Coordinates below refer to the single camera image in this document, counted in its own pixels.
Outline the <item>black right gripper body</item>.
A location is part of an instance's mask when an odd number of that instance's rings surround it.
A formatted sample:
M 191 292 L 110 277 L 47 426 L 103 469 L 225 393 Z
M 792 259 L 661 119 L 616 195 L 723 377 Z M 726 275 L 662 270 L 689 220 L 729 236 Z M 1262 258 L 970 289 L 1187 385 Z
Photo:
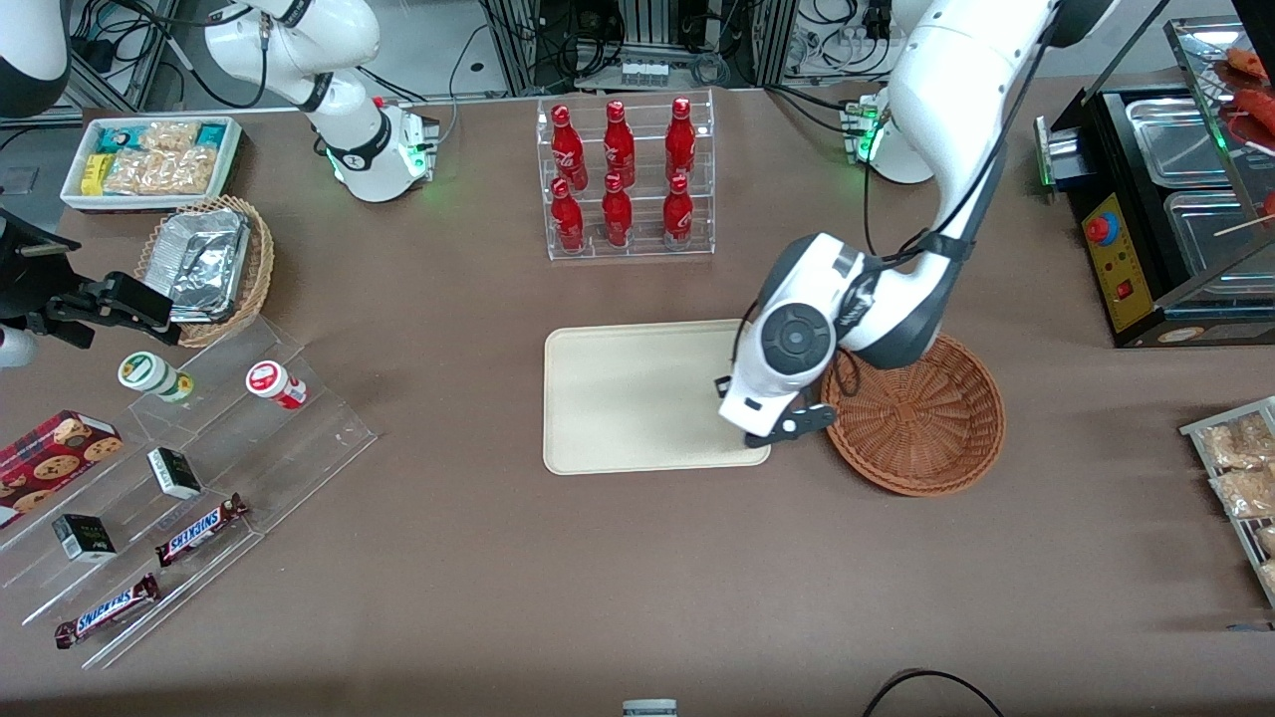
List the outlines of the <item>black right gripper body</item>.
M 42 230 L 6 209 L 1 218 L 3 327 L 41 336 L 40 310 L 87 281 L 68 259 L 69 253 L 82 249 L 82 242 Z

